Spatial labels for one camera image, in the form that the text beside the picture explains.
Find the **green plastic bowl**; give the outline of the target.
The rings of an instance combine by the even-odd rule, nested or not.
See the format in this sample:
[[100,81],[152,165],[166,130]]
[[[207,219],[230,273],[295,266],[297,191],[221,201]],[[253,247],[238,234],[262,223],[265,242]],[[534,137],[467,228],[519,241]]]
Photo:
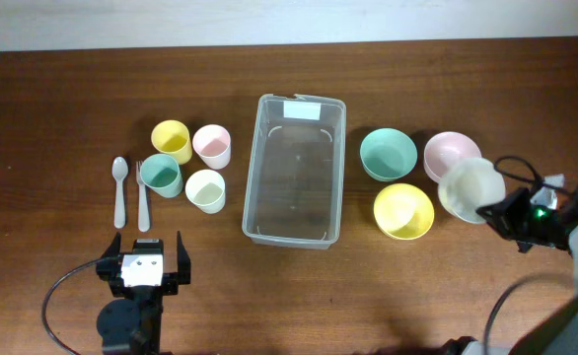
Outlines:
[[409,174],[417,163],[418,153],[405,133],[380,128],[370,132],[361,142],[360,159],[369,177],[389,182]]

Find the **pink plastic bowl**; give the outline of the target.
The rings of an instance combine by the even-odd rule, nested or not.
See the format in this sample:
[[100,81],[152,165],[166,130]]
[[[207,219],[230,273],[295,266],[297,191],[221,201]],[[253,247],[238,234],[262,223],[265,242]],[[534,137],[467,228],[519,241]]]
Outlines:
[[477,144],[465,134],[453,131],[441,132],[431,137],[423,151],[423,168],[434,181],[457,162],[468,158],[480,158]]

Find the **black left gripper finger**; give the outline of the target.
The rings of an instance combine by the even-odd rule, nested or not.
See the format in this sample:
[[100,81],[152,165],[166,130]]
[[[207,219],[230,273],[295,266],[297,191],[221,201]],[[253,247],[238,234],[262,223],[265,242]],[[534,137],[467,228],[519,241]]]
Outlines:
[[177,231],[177,258],[178,274],[189,274],[191,272],[191,260],[183,245],[180,231]]
[[117,232],[105,252],[102,254],[103,259],[118,259],[120,256],[121,233]]

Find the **green plastic cup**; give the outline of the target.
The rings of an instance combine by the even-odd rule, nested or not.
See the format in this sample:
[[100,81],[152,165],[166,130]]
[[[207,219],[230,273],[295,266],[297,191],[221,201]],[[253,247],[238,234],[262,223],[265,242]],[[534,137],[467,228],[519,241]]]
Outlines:
[[155,154],[144,160],[140,177],[146,186],[165,198],[174,198],[183,190],[180,165],[167,154]]

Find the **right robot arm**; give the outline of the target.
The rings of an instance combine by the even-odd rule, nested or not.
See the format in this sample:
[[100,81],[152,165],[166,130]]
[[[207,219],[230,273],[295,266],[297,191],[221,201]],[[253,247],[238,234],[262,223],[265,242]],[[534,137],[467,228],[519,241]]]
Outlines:
[[[578,186],[557,209],[536,204],[534,195],[532,189],[521,187],[500,202],[478,207],[476,213],[500,237],[516,242],[520,252],[533,246],[567,251],[573,273],[533,274],[516,281],[493,306],[480,340],[469,336],[451,339],[439,348],[440,354],[578,354]],[[571,286],[574,295],[512,347],[491,346],[490,332],[502,306],[518,289],[539,282]]]

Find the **yellow plastic bowl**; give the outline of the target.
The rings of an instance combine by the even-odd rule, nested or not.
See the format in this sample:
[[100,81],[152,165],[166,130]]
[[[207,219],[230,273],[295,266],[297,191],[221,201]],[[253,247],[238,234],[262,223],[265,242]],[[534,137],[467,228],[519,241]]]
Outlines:
[[406,241],[424,236],[435,218],[428,195],[407,183],[395,183],[382,189],[374,201],[373,214],[385,235]]

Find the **white plastic bowl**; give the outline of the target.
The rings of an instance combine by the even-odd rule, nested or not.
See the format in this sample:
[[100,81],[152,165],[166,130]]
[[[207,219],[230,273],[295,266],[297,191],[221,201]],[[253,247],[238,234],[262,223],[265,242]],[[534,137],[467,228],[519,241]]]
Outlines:
[[456,163],[438,184],[442,206],[453,216],[471,224],[485,222],[476,213],[477,208],[498,203],[505,196],[503,176],[483,158],[467,158]]

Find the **yellow plastic cup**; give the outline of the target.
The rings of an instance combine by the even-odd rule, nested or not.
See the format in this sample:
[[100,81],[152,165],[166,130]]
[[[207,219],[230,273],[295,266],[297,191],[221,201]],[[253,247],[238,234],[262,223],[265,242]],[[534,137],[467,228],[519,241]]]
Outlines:
[[180,165],[192,157],[191,137],[188,128],[177,120],[165,120],[152,130],[151,142],[160,153],[170,155]]

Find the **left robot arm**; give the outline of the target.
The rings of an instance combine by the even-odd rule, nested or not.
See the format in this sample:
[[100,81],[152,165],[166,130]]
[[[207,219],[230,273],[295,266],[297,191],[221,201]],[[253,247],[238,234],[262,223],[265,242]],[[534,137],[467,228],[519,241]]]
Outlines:
[[164,270],[164,242],[138,239],[122,252],[121,235],[112,239],[96,272],[108,283],[114,300],[97,318],[105,354],[158,354],[163,298],[174,296],[191,281],[191,260],[177,234],[177,270]]

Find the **pink plastic cup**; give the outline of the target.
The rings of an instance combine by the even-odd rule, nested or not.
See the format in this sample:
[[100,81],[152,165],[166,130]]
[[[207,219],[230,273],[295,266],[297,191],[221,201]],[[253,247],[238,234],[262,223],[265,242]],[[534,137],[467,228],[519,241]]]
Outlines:
[[201,160],[212,170],[221,170],[231,160],[231,136],[228,130],[217,124],[208,124],[197,130],[192,147]]

